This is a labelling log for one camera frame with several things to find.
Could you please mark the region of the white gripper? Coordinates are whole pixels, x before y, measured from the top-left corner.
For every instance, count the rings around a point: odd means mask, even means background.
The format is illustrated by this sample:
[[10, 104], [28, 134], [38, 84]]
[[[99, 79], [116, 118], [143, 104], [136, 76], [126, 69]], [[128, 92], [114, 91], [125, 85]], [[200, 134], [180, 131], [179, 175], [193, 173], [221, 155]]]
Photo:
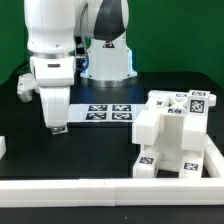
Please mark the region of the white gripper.
[[75, 57], [47, 59], [32, 56], [30, 73], [19, 76], [17, 94], [23, 102], [40, 94], [45, 125], [52, 134], [68, 133], [70, 87], [74, 84]]

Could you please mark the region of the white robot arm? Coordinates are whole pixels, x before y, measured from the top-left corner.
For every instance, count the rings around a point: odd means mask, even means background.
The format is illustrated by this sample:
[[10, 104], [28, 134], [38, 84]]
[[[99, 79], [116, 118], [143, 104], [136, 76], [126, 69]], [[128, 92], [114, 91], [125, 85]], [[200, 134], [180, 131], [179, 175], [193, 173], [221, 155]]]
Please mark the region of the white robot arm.
[[70, 87], [78, 70], [77, 38], [89, 38], [81, 77], [100, 87], [117, 87], [136, 76], [126, 44], [127, 0], [24, 0], [30, 71], [19, 76], [24, 102], [40, 94], [45, 125], [67, 130]]

